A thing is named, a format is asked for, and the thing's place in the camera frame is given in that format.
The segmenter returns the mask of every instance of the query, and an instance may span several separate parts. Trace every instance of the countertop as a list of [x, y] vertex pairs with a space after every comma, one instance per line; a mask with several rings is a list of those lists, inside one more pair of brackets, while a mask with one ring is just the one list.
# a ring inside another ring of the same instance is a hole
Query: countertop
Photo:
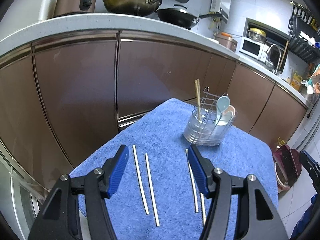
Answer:
[[92, 13], [69, 15], [41, 21], [18, 30], [2, 39], [0, 41], [0, 57], [21, 45], [30, 43], [40, 38], [59, 33], [93, 29], [115, 29], [152, 32], [169, 35], [172, 37], [177, 37], [204, 45], [211, 49], [217, 50], [229, 57], [232, 57], [237, 61], [251, 66], [258, 72], [263, 73], [264, 75], [280, 84], [303, 104], [305, 104], [306, 106], [309, 105], [307, 100], [287, 82], [265, 69], [262, 64], [249, 59], [249, 57], [246, 57], [245, 55], [238, 55], [232, 52], [230, 49], [227, 49], [226, 47], [220, 45], [217, 41], [213, 41], [212, 39], [206, 38], [205, 36], [194, 33], [187, 29], [158, 20], [137, 16]]

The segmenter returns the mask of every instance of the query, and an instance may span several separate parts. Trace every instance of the blue gripper pad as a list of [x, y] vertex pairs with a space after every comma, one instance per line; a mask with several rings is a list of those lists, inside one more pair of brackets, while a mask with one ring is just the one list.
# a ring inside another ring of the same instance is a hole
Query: blue gripper pad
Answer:
[[199, 191], [206, 197], [209, 197], [208, 178], [211, 177], [211, 171], [214, 166], [210, 160], [201, 156], [195, 145], [188, 148], [188, 160], [195, 177]]
[[116, 155], [112, 158], [110, 168], [112, 171], [109, 174], [109, 187], [107, 195], [109, 198], [118, 190], [124, 169], [129, 158], [129, 149], [126, 145], [121, 145]]

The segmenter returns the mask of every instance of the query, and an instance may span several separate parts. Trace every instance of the utensil holder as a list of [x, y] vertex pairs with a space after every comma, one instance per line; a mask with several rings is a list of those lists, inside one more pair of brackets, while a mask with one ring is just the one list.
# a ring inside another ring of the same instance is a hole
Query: utensil holder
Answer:
[[183, 135], [190, 143], [215, 146], [221, 143], [236, 119], [237, 113], [235, 111], [231, 117], [227, 114], [227, 110], [220, 114], [216, 106], [219, 96], [210, 94], [208, 88], [206, 90], [205, 98], [201, 98], [200, 118], [195, 106]]

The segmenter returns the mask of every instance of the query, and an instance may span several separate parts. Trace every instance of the brown cabinet door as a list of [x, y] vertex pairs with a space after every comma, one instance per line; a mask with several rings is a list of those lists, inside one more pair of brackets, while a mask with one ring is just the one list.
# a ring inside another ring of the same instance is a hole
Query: brown cabinet door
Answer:
[[301, 104], [286, 91], [275, 86], [250, 134], [267, 143], [271, 150], [275, 150], [278, 137], [288, 141], [305, 113], [306, 109]]
[[72, 170], [46, 122], [31, 56], [0, 69], [0, 137], [19, 164], [46, 188]]
[[237, 64], [228, 96], [238, 112], [234, 125], [249, 132], [261, 114], [274, 84], [249, 68]]
[[194, 98], [211, 55], [153, 41], [121, 41], [117, 102], [119, 117], [152, 110], [170, 98]]
[[117, 134], [116, 41], [90, 41], [37, 52], [45, 111], [74, 166]]
[[221, 96], [226, 93], [235, 68], [235, 61], [212, 54], [201, 92], [209, 87], [211, 94]]

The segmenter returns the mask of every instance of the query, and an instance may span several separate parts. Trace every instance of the metal screw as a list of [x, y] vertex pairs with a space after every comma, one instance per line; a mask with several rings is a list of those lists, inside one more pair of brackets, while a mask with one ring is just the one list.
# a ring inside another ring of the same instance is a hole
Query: metal screw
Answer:
[[62, 174], [62, 175], [60, 176], [60, 179], [61, 179], [62, 181], [66, 181], [66, 180], [68, 179], [68, 175], [67, 175], [67, 174]]
[[222, 169], [220, 169], [220, 168], [214, 168], [214, 173], [217, 173], [217, 174], [221, 174], [221, 173], [223, 173], [223, 170]]
[[251, 180], [251, 181], [255, 181], [257, 179], [257, 177], [253, 174], [249, 174], [248, 175], [248, 179]]
[[93, 170], [94, 174], [100, 175], [102, 173], [102, 169], [101, 168], [95, 168]]

